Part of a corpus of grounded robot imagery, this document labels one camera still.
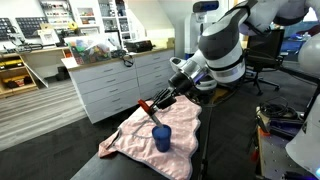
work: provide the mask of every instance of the blue cup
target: blue cup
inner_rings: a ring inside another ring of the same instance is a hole
[[[156,126],[152,129],[152,136],[156,147],[160,152],[167,152],[170,149],[171,128],[163,125],[162,128]]]

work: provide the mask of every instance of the pink cloth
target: pink cloth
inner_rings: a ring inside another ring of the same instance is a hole
[[[190,179],[191,156],[198,147],[195,132],[200,126],[201,107],[185,96],[176,98],[175,104],[156,113],[158,119],[172,129],[169,151],[161,153],[156,149],[151,133],[155,124],[140,107],[119,126],[117,132],[100,143],[98,156],[119,151],[169,179]]]

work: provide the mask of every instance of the drawer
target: drawer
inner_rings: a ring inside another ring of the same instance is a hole
[[[160,87],[160,86],[162,87],[164,85],[169,86],[167,77],[159,79],[159,80],[151,82],[151,83],[148,83],[148,84],[144,84],[142,86],[139,86],[139,88],[140,88],[140,92],[144,93],[147,91],[151,91],[153,89],[157,89],[158,87]]]
[[[138,87],[137,78],[81,95],[85,105]]]
[[[106,107],[105,109],[103,109],[101,111],[94,112],[92,114],[89,114],[88,116],[89,116],[91,123],[96,123],[96,122],[101,121],[107,117],[114,115],[114,114],[117,114],[121,111],[124,111],[128,108],[131,108],[131,107],[135,106],[136,104],[137,104],[136,99],[130,99],[125,103],[115,104],[113,106]]]
[[[141,77],[141,76],[151,74],[153,72],[160,71],[160,70],[167,69],[167,68],[171,68],[169,60],[168,61],[161,61],[161,62],[154,63],[154,64],[151,64],[148,66],[143,66],[143,67],[137,68],[137,75],[138,75],[138,77]]]
[[[154,95],[156,95],[157,92],[161,91],[162,89],[164,88],[167,88],[168,85],[164,85],[164,86],[159,86],[157,87],[156,89],[153,89],[151,91],[147,91],[147,92],[144,92],[144,93],[140,93],[140,97],[141,99],[143,100],[147,100],[147,99],[150,99],[152,98]]]
[[[138,102],[140,98],[139,88],[130,89],[128,91],[116,94],[112,97],[108,97],[94,103],[88,104],[85,106],[87,112],[92,114],[104,108],[114,106],[116,104],[125,104],[127,101],[135,100]]]
[[[158,72],[154,72],[152,74],[148,74],[138,78],[139,86],[144,84],[148,84],[150,82],[158,81],[159,79],[167,78],[169,79],[173,74],[173,70],[171,68],[167,68]]]
[[[122,61],[107,63],[101,66],[95,66],[91,68],[81,69],[78,71],[71,71],[72,77],[78,83],[90,81],[100,77],[116,74],[123,71],[131,70],[131,68],[125,67]]]
[[[136,58],[135,64],[136,64],[136,67],[142,67],[142,66],[154,64],[160,61],[169,62],[169,59],[173,56],[174,56],[173,50],[153,53],[153,54]]]
[[[85,94],[85,93],[89,93],[91,91],[95,91],[104,87],[119,84],[121,82],[128,81],[136,77],[137,77],[136,70],[131,69],[118,74],[113,74],[113,75],[109,75],[102,78],[80,83],[78,84],[78,89],[80,94]]]

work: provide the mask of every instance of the office chair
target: office chair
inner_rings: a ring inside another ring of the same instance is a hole
[[[280,85],[264,80],[259,77],[259,73],[264,72],[263,69],[267,68],[277,69],[282,64],[283,57],[279,55],[283,36],[284,30],[276,29],[272,30],[267,37],[250,36],[248,39],[247,49],[245,49],[246,65],[247,70],[248,67],[252,67],[250,70],[253,73],[251,73],[252,77],[245,78],[244,83],[253,82],[253,85],[257,85],[259,96],[263,94],[259,83],[274,86],[275,91],[280,89]]]

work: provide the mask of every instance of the black table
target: black table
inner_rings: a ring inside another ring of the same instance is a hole
[[[205,159],[207,138],[210,127],[210,107],[202,107],[202,112],[199,115],[201,126],[197,131],[199,146],[193,154],[192,167],[193,173],[191,179],[199,179],[202,176],[203,159]],[[144,165],[143,163],[134,161],[129,157],[114,152],[107,158],[100,159],[95,154],[73,177],[73,180],[78,179],[166,179],[161,174]]]

